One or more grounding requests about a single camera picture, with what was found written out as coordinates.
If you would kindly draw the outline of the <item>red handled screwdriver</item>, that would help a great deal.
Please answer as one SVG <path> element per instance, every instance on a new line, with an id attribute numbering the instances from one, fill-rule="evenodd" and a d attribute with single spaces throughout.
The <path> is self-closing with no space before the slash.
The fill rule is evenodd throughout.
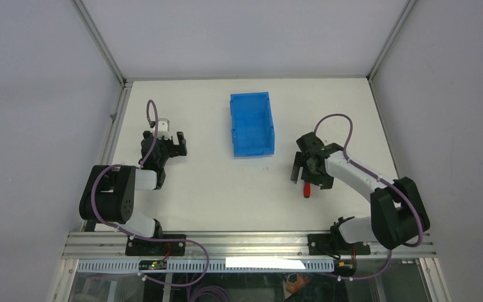
<path id="1" fill-rule="evenodd" d="M 305 182 L 303 186 L 303 196 L 308 199 L 311 197 L 311 183 Z"/>

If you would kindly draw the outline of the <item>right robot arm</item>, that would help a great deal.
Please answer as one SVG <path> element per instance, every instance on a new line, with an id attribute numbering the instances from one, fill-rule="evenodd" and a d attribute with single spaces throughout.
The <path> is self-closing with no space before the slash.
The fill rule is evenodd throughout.
<path id="1" fill-rule="evenodd" d="M 378 242 L 393 250 L 401 245 L 417 246 L 430 229 L 430 219 L 416 183 L 402 177 L 388 181 L 353 161 L 339 144 L 325 144 L 315 132 L 297 139 L 291 181 L 302 180 L 306 187 L 332 189 L 335 179 L 364 197 L 370 215 L 340 217 L 323 241 L 326 248 L 345 255 L 356 243 Z"/>

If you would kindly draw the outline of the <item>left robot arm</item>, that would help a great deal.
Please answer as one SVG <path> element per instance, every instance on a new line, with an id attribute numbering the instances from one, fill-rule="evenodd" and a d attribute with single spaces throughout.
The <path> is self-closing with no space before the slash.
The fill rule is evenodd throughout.
<path id="1" fill-rule="evenodd" d="M 148 255 L 161 253 L 166 240 L 161 224 L 135 208 L 135 192 L 161 189 L 167 161 L 187 155 L 184 133 L 178 131 L 176 137 L 177 143 L 169 132 L 155 137 L 152 131 L 145 131 L 138 167 L 123 164 L 93 166 L 79 202 L 80 217 L 113 227 L 131 238 L 139 238 L 140 248 Z"/>

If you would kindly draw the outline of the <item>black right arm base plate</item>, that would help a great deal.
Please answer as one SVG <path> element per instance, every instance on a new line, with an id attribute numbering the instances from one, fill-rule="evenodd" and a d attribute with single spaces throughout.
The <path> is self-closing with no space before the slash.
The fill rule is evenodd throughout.
<path id="1" fill-rule="evenodd" d="M 309 233 L 307 240 L 309 255 L 344 257 L 371 254 L 369 245 L 364 245 L 362 242 L 339 243 L 330 233 Z"/>

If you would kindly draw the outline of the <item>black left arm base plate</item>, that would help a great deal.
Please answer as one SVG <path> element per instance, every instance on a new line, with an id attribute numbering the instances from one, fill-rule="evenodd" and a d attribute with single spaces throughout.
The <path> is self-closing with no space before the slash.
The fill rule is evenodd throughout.
<path id="1" fill-rule="evenodd" d="M 186 235 L 181 233 L 164 235 L 164 239 L 169 242 L 151 242 L 134 238 L 128 238 L 125 255 L 136 257 L 164 257 L 170 256 L 184 256 L 186 252 Z"/>

